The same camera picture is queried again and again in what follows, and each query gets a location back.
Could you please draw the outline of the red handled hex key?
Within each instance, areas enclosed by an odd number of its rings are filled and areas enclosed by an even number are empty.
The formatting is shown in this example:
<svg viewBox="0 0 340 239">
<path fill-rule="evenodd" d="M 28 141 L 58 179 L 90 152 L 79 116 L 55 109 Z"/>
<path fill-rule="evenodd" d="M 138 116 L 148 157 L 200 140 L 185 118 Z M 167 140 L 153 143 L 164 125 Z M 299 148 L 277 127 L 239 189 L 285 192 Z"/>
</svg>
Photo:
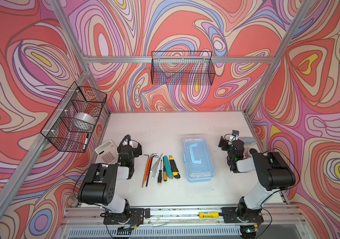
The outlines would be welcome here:
<svg viewBox="0 0 340 239">
<path fill-rule="evenodd" d="M 145 186 L 146 187 L 149 184 L 149 179 L 150 179 L 150 174 L 151 174 L 151 168 L 152 168 L 153 160 L 154 160 L 154 158 L 158 158 L 158 157 L 159 157 L 158 154 L 152 154 L 150 159 L 149 159 L 148 170 L 147 170 L 146 181 L 145 181 Z"/>
</svg>

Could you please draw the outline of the blue plastic tool box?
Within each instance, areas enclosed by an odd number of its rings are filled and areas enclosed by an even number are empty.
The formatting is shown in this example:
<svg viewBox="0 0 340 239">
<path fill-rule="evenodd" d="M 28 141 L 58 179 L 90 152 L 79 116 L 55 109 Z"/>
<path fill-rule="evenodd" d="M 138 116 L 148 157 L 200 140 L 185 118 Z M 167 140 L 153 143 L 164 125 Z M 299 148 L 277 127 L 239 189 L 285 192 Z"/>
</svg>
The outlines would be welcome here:
<svg viewBox="0 0 340 239">
<path fill-rule="evenodd" d="M 210 181 L 215 169 L 206 139 L 199 135 L 185 137 L 182 148 L 187 180 L 191 183 Z"/>
</svg>

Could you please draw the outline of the teal utility knife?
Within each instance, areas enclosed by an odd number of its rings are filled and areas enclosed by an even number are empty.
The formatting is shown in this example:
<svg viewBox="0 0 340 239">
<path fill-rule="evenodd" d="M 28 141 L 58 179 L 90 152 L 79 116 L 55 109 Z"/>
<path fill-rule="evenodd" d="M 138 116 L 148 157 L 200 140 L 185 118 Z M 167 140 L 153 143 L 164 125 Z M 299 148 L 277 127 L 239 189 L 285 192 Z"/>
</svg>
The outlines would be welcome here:
<svg viewBox="0 0 340 239">
<path fill-rule="evenodd" d="M 171 170 L 170 160 L 168 156 L 164 156 L 165 172 L 167 173 L 167 178 L 173 179 L 173 173 Z"/>
</svg>

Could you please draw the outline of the orange handled hex key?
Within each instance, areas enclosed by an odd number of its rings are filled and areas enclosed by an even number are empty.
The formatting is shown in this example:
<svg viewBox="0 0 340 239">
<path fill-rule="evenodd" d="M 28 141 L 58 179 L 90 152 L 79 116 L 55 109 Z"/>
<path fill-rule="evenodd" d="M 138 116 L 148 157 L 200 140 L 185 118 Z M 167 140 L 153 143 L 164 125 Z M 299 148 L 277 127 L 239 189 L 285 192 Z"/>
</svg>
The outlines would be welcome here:
<svg viewBox="0 0 340 239">
<path fill-rule="evenodd" d="M 149 163 L 150 163 L 150 159 L 151 159 L 151 156 L 148 155 L 148 154 L 144 154 L 144 156 L 147 157 L 147 162 L 146 162 L 146 165 L 145 165 L 145 173 L 144 173 L 144 176 L 143 176 L 142 188 L 144 187 L 147 176 L 148 176 L 148 171 L 149 171 L 148 168 L 150 167 Z"/>
</svg>

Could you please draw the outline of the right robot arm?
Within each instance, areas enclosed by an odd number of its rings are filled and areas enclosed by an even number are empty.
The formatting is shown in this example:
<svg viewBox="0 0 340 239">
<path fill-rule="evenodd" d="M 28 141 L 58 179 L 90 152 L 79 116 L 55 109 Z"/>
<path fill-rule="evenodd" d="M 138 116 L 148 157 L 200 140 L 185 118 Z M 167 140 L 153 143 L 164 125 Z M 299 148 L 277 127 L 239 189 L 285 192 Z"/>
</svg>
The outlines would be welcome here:
<svg viewBox="0 0 340 239">
<path fill-rule="evenodd" d="M 245 143 L 234 130 L 230 138 L 220 137 L 218 147 L 227 152 L 227 165 L 233 173 L 255 172 L 258 183 L 237 205 L 235 214 L 241 222 L 256 219 L 263 204 L 275 193 L 287 190 L 296 183 L 296 176 L 278 152 L 261 153 L 249 149 L 250 157 L 244 158 Z"/>
</svg>

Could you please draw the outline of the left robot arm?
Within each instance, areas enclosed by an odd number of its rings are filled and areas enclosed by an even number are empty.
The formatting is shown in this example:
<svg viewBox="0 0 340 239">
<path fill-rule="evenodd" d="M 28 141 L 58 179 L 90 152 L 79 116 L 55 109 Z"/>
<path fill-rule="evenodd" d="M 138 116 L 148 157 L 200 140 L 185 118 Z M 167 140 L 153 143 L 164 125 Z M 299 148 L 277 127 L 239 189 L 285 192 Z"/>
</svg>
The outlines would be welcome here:
<svg viewBox="0 0 340 239">
<path fill-rule="evenodd" d="M 117 162 L 89 166 L 77 193 L 80 203 L 99 206 L 111 214 L 130 216 L 127 199 L 115 195 L 117 180 L 130 180 L 135 172 L 135 159 L 142 155 L 142 146 L 125 135 L 117 146 Z"/>
</svg>

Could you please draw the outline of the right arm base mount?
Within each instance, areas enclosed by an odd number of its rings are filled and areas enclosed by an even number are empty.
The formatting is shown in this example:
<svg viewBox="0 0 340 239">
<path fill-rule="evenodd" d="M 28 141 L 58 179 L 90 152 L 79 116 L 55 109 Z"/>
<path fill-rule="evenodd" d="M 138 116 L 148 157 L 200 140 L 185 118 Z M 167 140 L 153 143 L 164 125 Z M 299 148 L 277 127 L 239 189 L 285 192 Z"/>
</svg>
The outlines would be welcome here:
<svg viewBox="0 0 340 239">
<path fill-rule="evenodd" d="M 261 210 L 251 210 L 243 207 L 223 207 L 222 217 L 225 223 L 255 223 L 264 222 Z"/>
</svg>

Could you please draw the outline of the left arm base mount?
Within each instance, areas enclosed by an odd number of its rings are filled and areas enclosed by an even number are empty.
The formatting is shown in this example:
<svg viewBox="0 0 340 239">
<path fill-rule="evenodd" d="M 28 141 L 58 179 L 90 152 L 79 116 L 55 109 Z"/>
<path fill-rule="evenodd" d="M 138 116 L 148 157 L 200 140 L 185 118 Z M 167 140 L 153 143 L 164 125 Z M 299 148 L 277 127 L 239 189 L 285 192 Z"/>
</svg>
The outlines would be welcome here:
<svg viewBox="0 0 340 239">
<path fill-rule="evenodd" d="M 123 213 L 111 213 L 105 210 L 100 214 L 103 218 L 104 225 L 122 225 L 122 226 L 139 226 L 144 223 L 145 219 L 151 217 L 150 208 L 130 208 L 126 209 Z"/>
</svg>

